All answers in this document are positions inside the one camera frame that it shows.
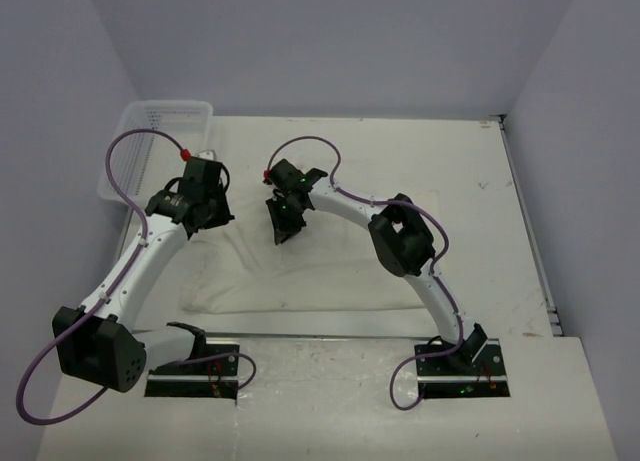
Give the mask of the cream white t shirt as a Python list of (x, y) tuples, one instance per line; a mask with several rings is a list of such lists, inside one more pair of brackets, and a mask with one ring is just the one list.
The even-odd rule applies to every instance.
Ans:
[(230, 224), (185, 248), (183, 310), (198, 314), (378, 311), (422, 307), (410, 285), (376, 258), (369, 234), (335, 215), (307, 212), (306, 227), (277, 245), (258, 184), (231, 189)]

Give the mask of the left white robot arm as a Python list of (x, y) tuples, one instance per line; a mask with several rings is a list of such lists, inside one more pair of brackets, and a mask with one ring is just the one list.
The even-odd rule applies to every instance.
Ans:
[(127, 392), (144, 372), (164, 365), (187, 374), (206, 366), (202, 329), (180, 322), (140, 334), (133, 329), (161, 274), (191, 237), (233, 220), (228, 176), (222, 163), (193, 157), (182, 176), (149, 199), (137, 235), (101, 285), (79, 307), (62, 307), (53, 318), (64, 374)]

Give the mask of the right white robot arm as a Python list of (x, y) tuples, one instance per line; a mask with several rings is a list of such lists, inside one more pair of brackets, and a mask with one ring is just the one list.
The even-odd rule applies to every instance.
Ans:
[(266, 205), (277, 245), (301, 232), (307, 210), (330, 213), (366, 229), (382, 267), (406, 280), (433, 318), (448, 366), (467, 374), (481, 363), (488, 337), (480, 324), (463, 314), (436, 269), (439, 257), (424, 221), (427, 213), (409, 197), (357, 196), (326, 172), (313, 168), (303, 173), (285, 159), (266, 169), (264, 183), (273, 187)]

